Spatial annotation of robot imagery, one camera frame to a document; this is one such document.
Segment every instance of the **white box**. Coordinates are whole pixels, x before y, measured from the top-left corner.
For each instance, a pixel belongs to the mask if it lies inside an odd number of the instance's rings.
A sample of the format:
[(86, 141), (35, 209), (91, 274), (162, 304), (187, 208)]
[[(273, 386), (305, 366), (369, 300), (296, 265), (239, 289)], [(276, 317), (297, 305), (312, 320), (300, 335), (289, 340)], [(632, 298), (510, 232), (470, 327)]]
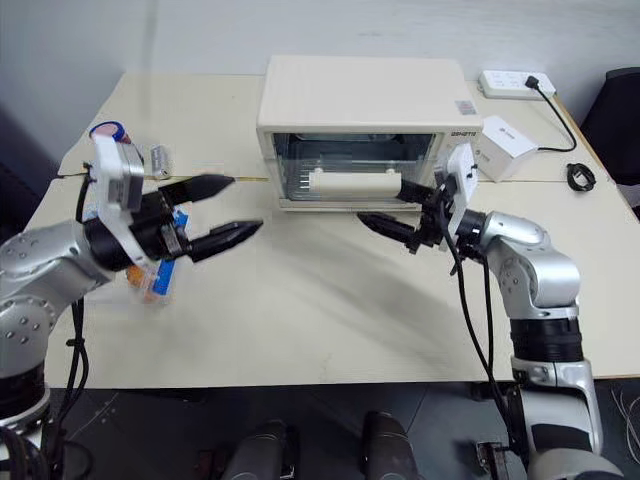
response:
[(370, 174), (390, 169), (434, 184), (436, 159), (481, 130), (460, 66), (425, 58), (274, 56), (257, 120), (262, 155), (287, 210), (415, 209), (379, 192), (314, 192), (309, 174), (321, 168), (346, 175), (358, 191)]
[(494, 182), (512, 176), (537, 150), (538, 145), (497, 115), (484, 119), (482, 134), (475, 145), (478, 167)]

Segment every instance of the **white wall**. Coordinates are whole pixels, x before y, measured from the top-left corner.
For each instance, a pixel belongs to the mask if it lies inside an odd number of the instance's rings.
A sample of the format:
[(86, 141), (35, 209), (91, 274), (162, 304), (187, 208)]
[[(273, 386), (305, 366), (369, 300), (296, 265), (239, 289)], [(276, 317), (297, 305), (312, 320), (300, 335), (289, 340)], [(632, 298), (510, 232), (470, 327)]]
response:
[(0, 0), (0, 105), (59, 161), (121, 72), (254, 73), (272, 53), (545, 71), (580, 121), (640, 65), (638, 0)]

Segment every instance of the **white toaster oven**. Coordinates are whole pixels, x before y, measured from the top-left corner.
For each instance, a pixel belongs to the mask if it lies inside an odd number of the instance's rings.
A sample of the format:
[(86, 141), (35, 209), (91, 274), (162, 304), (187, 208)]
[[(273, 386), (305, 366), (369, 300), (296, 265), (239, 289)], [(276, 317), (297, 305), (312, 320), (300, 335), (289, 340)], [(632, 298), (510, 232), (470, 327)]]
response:
[(274, 56), (257, 120), (287, 210), (399, 210), (400, 179), (482, 131), (460, 66), (418, 58)]

